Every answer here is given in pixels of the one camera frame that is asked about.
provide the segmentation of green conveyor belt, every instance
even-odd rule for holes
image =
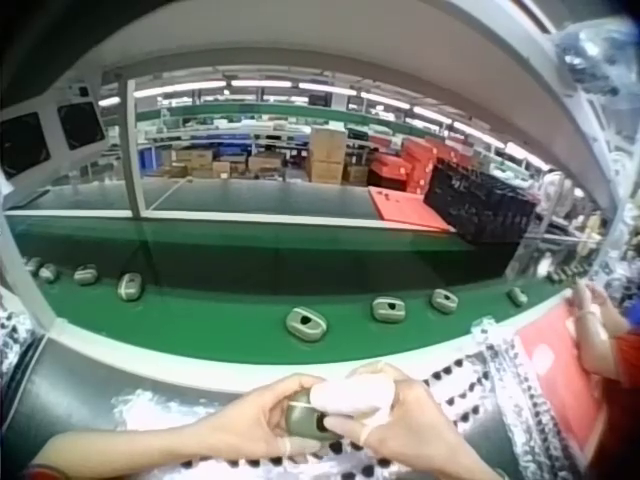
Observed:
[[[253,364],[310,364],[364,359],[434,345],[469,332],[485,315],[517,314],[499,277],[499,258],[452,235],[299,225],[11,218],[22,253],[60,266],[42,290],[73,324],[133,345],[183,356]],[[96,263],[101,281],[79,287],[75,266]],[[146,280],[139,302],[116,296],[127,271]],[[520,279],[529,307],[559,291]],[[452,286],[451,316],[428,304],[433,288]],[[377,295],[402,298],[400,325],[373,321]],[[318,344],[284,328],[291,308],[306,306],[329,321]]]

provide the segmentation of black crate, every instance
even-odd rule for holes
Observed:
[[[536,208],[536,202],[512,185],[444,161],[434,166],[424,203],[473,244],[517,244]]]

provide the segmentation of bubble wrap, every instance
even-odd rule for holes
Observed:
[[[472,333],[483,347],[520,471],[526,480],[582,478],[574,453],[543,396],[518,337],[496,328],[491,317]]]
[[[36,337],[36,329],[31,318],[26,313],[9,310],[0,298],[0,366],[4,383],[13,371],[20,353]]]
[[[488,372],[471,357],[461,357],[434,371],[425,383],[458,430],[465,432],[485,411],[489,395]],[[191,423],[223,407],[200,400],[175,401],[147,390],[125,393],[113,399],[120,430],[150,430]],[[367,449],[346,440],[327,444],[306,458],[271,458],[227,462],[199,459],[140,475],[156,479],[392,479],[408,469],[385,458],[375,458]]]

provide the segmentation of green surface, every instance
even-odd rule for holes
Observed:
[[[183,183],[155,210],[380,218],[366,188],[256,180]]]
[[[153,205],[175,184],[176,180],[143,178],[142,190],[147,206]],[[62,185],[33,202],[21,207],[24,210],[129,210],[124,182]]]
[[[24,255],[58,265],[61,280],[41,284],[56,313],[101,335],[195,358],[273,364],[365,359],[457,338],[484,315],[522,311],[490,280],[500,266],[455,236],[296,225],[30,217],[10,219]],[[77,265],[95,263],[98,284],[79,287]],[[139,302],[116,295],[125,272],[147,283]],[[559,291],[546,281],[517,282],[534,306]],[[429,306],[446,286],[454,315]],[[373,320],[371,301],[401,298],[407,319]],[[291,308],[329,322],[317,344],[285,329]]]
[[[324,107],[307,107],[304,105],[287,105],[278,103],[205,103],[201,105],[187,105],[163,109],[169,112],[171,117],[198,117],[204,115],[278,115],[282,117],[313,118],[327,122],[342,122],[354,125],[380,125],[394,133],[410,135],[413,137],[441,138],[429,130],[414,127],[401,122],[392,122],[380,117],[365,115],[364,113],[347,112]],[[159,120],[160,110],[147,110],[136,115],[138,122]],[[111,116],[102,119],[106,127],[118,124],[117,117]]]

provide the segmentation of worker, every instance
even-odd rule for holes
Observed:
[[[605,428],[591,462],[593,478],[637,479],[640,331],[593,284],[578,282],[572,300],[580,362],[585,370],[603,378],[607,408]]]
[[[325,426],[374,454],[443,480],[500,480],[444,415],[424,383],[385,364],[362,372],[386,372],[396,384],[390,420],[365,432],[356,420],[328,416]],[[51,439],[26,478],[112,478],[191,459],[225,460],[296,456],[317,451],[315,440],[286,436],[287,398],[322,382],[293,375],[260,387],[219,412],[184,427],[149,432],[69,432]]]

